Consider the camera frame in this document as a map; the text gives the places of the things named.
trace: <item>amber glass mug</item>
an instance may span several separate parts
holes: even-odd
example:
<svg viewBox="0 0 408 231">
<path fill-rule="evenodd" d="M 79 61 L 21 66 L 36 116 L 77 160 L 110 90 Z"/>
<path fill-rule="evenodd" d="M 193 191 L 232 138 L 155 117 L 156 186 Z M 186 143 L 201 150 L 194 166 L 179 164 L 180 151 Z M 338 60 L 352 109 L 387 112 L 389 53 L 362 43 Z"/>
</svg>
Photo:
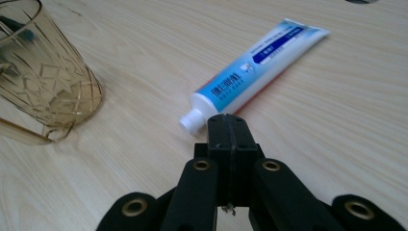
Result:
<svg viewBox="0 0 408 231">
<path fill-rule="evenodd" d="M 0 0 L 0 95 L 42 127 L 0 104 L 0 134 L 27 144 L 64 139 L 101 106 L 101 85 L 39 0 Z"/>
</svg>

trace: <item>glass rim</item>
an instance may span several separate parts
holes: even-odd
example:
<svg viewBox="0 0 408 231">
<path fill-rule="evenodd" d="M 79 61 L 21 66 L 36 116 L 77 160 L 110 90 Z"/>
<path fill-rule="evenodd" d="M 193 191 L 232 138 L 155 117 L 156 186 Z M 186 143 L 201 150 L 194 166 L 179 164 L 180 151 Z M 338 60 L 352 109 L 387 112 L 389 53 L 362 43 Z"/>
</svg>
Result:
<svg viewBox="0 0 408 231">
<path fill-rule="evenodd" d="M 1 1 L 1 2 L 0 2 L 0 6 L 1 6 L 2 4 L 5 4 L 5 3 L 18 2 L 18 1 L 24 1 L 24 0 L 6 0 L 6 1 Z M 6 37 L 4 37 L 4 38 L 1 38 L 1 39 L 0 39 L 0 45 L 1 45 L 3 42 L 5 42 L 6 40 L 13 39 L 13 38 L 15 38 L 18 34 L 20 34 L 21 32 L 27 30 L 27 27 L 31 26 L 31 24 L 33 24 L 33 22 L 37 19 L 38 15 L 43 11 L 42 3 L 41 3 L 39 0 L 32 0 L 32 1 L 38 2 L 38 9 L 37 9 L 36 14 L 35 14 L 33 17 L 30 17 L 30 16 L 29 16 L 29 17 L 30 17 L 30 21 L 27 22 L 26 24 L 24 24 L 23 27 L 21 27 L 20 29 L 14 31 L 11 35 L 8 35 L 8 36 L 6 36 Z"/>
</svg>

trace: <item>light wood surface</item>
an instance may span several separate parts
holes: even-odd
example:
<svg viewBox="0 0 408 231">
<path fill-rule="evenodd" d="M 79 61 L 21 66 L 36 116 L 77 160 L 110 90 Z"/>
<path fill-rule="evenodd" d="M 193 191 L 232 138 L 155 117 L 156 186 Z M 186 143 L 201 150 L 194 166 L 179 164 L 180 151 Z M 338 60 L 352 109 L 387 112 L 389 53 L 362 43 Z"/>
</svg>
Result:
<svg viewBox="0 0 408 231">
<path fill-rule="evenodd" d="M 43 3 L 106 100 L 60 143 L 0 137 L 0 230 L 94 230 L 126 193 L 176 186 L 206 142 L 178 127 L 189 95 L 285 17 L 332 34 L 237 115 L 318 199 L 358 194 L 408 227 L 408 1 Z M 217 230 L 251 230 L 247 210 Z"/>
</svg>

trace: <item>glass handle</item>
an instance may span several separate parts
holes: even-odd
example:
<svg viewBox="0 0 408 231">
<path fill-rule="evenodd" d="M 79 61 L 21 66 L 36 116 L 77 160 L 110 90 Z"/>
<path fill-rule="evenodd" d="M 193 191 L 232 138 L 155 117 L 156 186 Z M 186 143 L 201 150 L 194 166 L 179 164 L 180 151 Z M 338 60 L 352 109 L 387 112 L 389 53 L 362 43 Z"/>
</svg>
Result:
<svg viewBox="0 0 408 231">
<path fill-rule="evenodd" d="M 0 117 L 0 135 L 23 142 L 27 145 L 39 145 L 52 142 L 50 139 L 11 123 Z"/>
</svg>

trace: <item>tabletop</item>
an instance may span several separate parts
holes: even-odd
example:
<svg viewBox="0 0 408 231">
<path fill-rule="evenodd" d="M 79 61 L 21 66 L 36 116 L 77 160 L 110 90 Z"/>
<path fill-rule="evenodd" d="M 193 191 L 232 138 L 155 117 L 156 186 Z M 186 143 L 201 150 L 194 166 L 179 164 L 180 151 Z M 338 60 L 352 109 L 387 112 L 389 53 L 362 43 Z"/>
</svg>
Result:
<svg viewBox="0 0 408 231">
<path fill-rule="evenodd" d="M 131 192 L 177 185 L 189 96 L 284 18 L 331 32 L 237 116 L 313 195 L 369 199 L 408 227 L 408 2 L 43 0 L 105 90 L 61 142 L 0 137 L 0 230 L 95 230 Z M 247 209 L 217 230 L 251 230 Z"/>
</svg>

